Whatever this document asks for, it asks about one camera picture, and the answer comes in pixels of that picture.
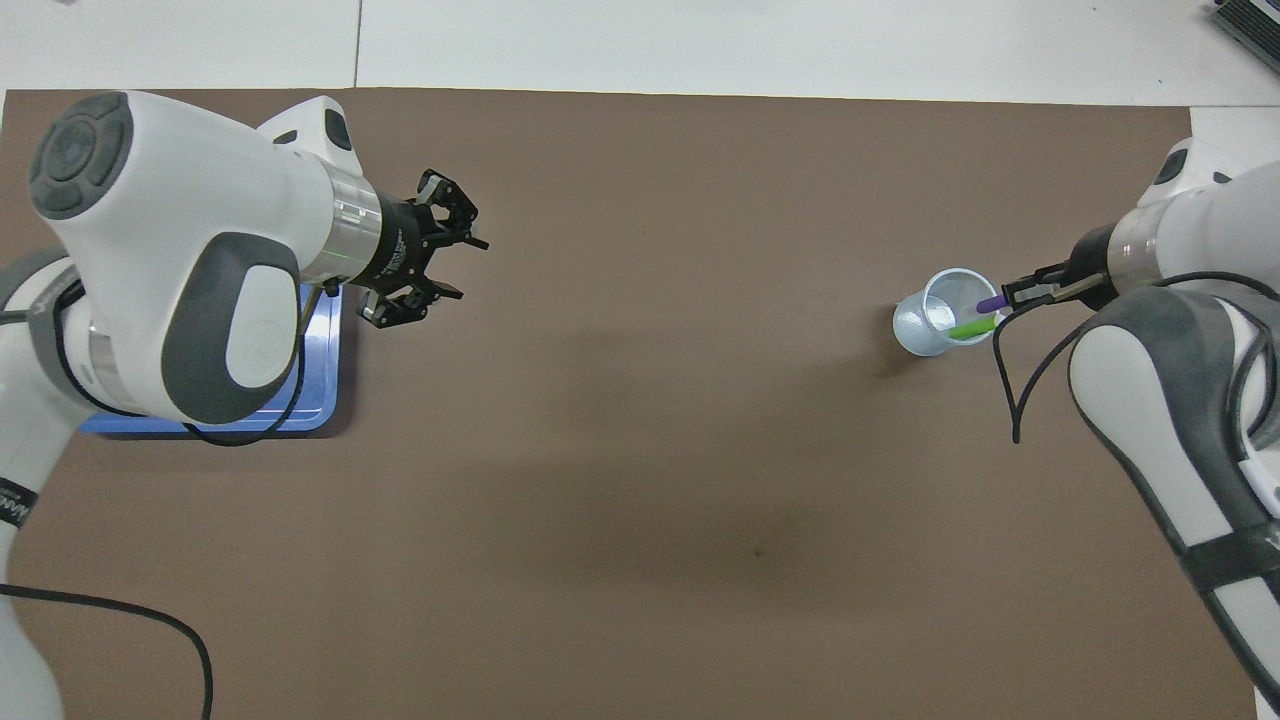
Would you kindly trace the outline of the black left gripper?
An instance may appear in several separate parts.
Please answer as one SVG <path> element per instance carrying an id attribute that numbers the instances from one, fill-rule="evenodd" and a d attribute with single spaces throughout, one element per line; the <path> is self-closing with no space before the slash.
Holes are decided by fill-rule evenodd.
<path id="1" fill-rule="evenodd" d="M 378 195 L 381 225 L 376 247 L 360 273 L 367 288 L 360 318 L 378 329 L 421 322 L 433 304 L 461 300 L 465 292 L 425 277 L 429 250 L 462 243 L 488 251 L 474 233 L 479 210 L 451 178 L 428 168 L 413 202 Z"/>

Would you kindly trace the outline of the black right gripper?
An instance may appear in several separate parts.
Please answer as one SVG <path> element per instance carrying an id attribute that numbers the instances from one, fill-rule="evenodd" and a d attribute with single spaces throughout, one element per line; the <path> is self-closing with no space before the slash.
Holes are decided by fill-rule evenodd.
<path id="1" fill-rule="evenodd" d="M 1010 313 L 1078 300 L 1092 311 L 1100 311 L 1117 297 L 1108 273 L 1108 246 L 1115 224 L 1100 225 L 1084 233 L 1071 249 L 1068 263 L 1036 269 L 1028 275 L 1002 284 L 1002 296 Z M 1068 286 L 1062 277 L 1068 269 Z M 1097 279 L 1091 287 L 1084 283 Z"/>

